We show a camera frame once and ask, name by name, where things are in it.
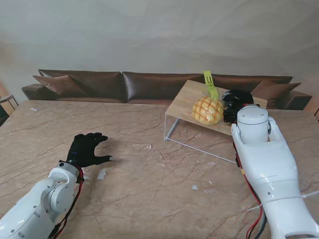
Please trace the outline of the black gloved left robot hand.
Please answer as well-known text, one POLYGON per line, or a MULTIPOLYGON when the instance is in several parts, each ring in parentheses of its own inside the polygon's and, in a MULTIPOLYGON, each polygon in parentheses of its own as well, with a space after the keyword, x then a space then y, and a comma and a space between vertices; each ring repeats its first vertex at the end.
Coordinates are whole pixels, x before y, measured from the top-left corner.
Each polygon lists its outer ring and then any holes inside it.
POLYGON ((107 139, 108 137, 100 132, 76 135, 67 154, 66 162, 81 168, 110 162, 112 160, 110 155, 95 155, 95 148, 107 139))

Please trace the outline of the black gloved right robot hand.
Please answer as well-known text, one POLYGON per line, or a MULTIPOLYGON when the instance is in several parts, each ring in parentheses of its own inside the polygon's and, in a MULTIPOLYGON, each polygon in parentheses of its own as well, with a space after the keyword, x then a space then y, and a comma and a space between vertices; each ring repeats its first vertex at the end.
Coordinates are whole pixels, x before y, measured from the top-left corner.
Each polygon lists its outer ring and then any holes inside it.
POLYGON ((240 109, 245 104, 253 104, 254 100, 250 92, 242 90, 229 90, 221 97, 227 109, 240 109))

